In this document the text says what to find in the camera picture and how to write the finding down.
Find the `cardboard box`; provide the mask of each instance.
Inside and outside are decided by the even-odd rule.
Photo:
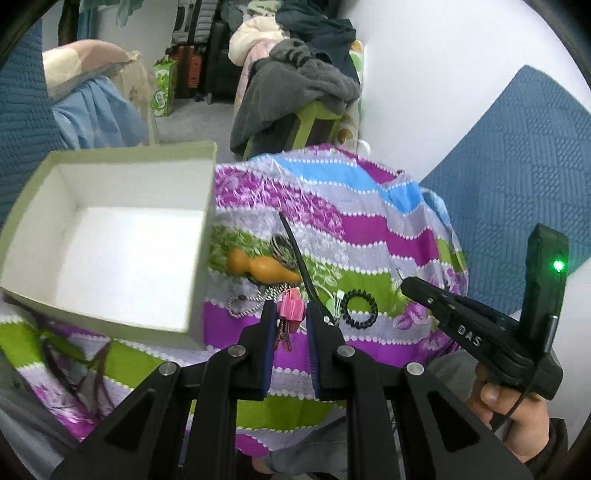
[[[176,60],[160,60],[154,65],[156,92],[152,100],[154,116],[169,116],[173,111],[175,88],[177,85]]]
[[[0,287],[112,338],[202,346],[213,142],[52,152],[0,235]]]

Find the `gray blanket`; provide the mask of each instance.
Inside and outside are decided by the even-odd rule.
[[[353,79],[314,57],[301,40],[284,40],[269,58],[252,66],[251,82],[232,127],[230,149],[242,154],[251,136],[314,100],[342,113],[360,94]]]

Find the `pink clip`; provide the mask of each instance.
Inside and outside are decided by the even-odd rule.
[[[295,333],[304,319],[306,304],[300,297],[299,288],[290,288],[281,299],[279,317],[289,322],[289,332]]]

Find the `white wall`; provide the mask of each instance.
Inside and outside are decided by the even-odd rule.
[[[123,28],[117,26],[117,6],[98,12],[97,36],[126,51],[138,50],[150,67],[164,56],[170,46],[178,0],[144,0]]]
[[[591,111],[591,92],[551,28],[522,0],[345,0],[365,43],[360,138],[371,158],[424,178],[528,64]],[[550,405],[572,442],[591,409],[591,260],[569,277]]]
[[[57,26],[60,23],[61,9],[64,0],[58,0],[45,15],[43,15],[43,38],[41,45],[43,51],[57,47]]]

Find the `dark jacket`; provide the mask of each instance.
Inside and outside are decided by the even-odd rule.
[[[550,419],[550,441],[546,448],[525,465],[536,480],[544,480],[554,464],[560,464],[569,449],[569,438],[563,419]]]

